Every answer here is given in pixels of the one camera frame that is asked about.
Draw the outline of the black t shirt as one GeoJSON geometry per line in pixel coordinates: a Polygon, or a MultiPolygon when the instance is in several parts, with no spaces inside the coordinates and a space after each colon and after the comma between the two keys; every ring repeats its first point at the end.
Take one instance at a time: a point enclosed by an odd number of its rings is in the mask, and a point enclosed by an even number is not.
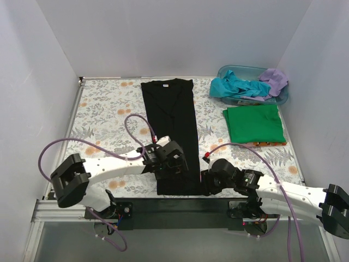
{"type": "Polygon", "coordinates": [[[157,181],[159,195],[201,195],[198,134],[192,80],[141,83],[147,119],[158,138],[169,136],[184,151],[189,171],[157,181]]]}

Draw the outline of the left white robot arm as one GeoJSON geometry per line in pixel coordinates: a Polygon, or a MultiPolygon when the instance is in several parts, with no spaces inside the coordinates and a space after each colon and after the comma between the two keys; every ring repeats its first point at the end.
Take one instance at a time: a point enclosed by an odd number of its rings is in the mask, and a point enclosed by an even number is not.
{"type": "Polygon", "coordinates": [[[97,183],[125,175],[153,173],[158,180],[176,178],[188,171],[182,148],[168,136],[156,144],[139,147],[120,157],[85,158],[70,155],[51,174],[58,207],[77,204],[91,207],[104,218],[116,211],[111,193],[102,191],[97,183]]]}

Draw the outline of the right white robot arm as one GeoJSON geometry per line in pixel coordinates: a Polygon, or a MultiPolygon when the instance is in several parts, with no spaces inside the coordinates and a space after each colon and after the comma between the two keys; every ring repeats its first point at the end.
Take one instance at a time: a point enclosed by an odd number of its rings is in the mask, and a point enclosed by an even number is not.
{"type": "Polygon", "coordinates": [[[245,196],[230,206],[234,218],[296,216],[322,226],[336,237],[348,239],[348,194],[340,186],[314,188],[288,182],[278,184],[271,176],[251,169],[240,170],[223,158],[204,161],[209,166],[201,172],[201,181],[209,195],[229,188],[245,196]]]}

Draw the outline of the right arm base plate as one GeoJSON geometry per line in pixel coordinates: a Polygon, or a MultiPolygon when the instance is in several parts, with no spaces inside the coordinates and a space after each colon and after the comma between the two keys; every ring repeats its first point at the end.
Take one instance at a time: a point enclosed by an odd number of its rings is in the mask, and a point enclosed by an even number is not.
{"type": "Polygon", "coordinates": [[[267,214],[262,211],[260,202],[253,201],[229,201],[228,215],[232,218],[260,219],[267,214]]]}

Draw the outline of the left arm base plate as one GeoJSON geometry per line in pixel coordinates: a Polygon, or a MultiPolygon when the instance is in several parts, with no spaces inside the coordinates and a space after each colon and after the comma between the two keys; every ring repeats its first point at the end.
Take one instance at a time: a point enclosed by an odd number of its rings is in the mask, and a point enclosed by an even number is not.
{"type": "Polygon", "coordinates": [[[103,219],[116,220],[121,217],[123,219],[129,219],[133,216],[133,204],[132,202],[96,202],[92,204],[87,204],[85,210],[85,219],[95,219],[95,217],[88,211],[91,207],[93,212],[103,219]]]}

